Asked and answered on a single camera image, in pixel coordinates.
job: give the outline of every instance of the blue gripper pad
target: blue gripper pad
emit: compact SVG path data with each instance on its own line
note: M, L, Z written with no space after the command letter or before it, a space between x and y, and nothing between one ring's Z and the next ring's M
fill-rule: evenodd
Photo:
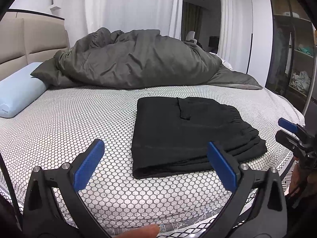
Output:
M94 173L97 165L105 153L105 145L102 140L94 140L89 148L83 153L88 155L74 173L73 188L75 192L83 190Z
M208 143L207 157L211 166L219 176L224 188L234 192L237 189L237 175L211 141Z
M291 133L294 133L294 134L297 133L296 124L293 124L292 122L290 122L284 118L280 118L278 120L278 125L281 126L282 128L284 128L285 130L288 130Z

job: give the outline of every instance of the metal screw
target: metal screw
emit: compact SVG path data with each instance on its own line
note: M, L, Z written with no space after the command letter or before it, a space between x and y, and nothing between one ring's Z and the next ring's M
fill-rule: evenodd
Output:
M272 171L272 173L277 173L276 167L275 167L275 166L272 166L272 167L271 167L271 171Z
M68 169L70 167L70 164L69 163L64 163L64 164L61 165L61 167L63 169Z
M40 169L41 169L41 168L40 168L39 166L36 166L36 167L33 168L33 172L36 172L36 173L37 173Z
M242 170L248 170L249 169L249 166L247 164L241 164L240 167L241 167Z

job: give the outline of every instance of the cable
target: cable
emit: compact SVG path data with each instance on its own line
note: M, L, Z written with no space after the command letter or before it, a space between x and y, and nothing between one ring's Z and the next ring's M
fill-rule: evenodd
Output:
M12 200L12 205L13 205L13 209L14 209L14 212L15 212L16 220L18 221L19 227L22 230L22 215L21 215L21 212L20 212L20 209L19 209L18 201L17 201L16 196L15 196L15 192L14 192L14 189L13 189L11 178L9 176L7 167L5 166L5 163L4 163L4 160L2 158L1 153L0 153L0 169L1 169L2 174L4 176L4 180L7 183L7 187L8 187L9 194L10 194L10 197L11 197L11 200Z

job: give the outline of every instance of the dark curtain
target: dark curtain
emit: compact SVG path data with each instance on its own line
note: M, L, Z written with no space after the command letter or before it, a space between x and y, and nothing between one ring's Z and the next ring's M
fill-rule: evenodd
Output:
M192 3L183 2L181 38L185 41L189 31L195 31L195 39L199 39L202 8Z

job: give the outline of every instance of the mattress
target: mattress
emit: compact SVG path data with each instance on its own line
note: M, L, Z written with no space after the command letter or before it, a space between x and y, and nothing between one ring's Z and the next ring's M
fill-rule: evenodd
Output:
M137 100L146 96L212 98L236 107L244 121L259 130L268 152L247 163L267 170L290 157L275 141L279 118L304 125L304 117L286 99L269 90L242 90L209 85L112 90L85 86L51 89L11 119L0 118L0 150L23 205L34 166L43 169L72 162L98 138L105 154L79 195L110 234L150 223L178 229L214 215L224 206L226 191L214 171L136 180L132 176L131 142ZM0 174L0 188L6 185ZM57 201L73 224L58 189Z

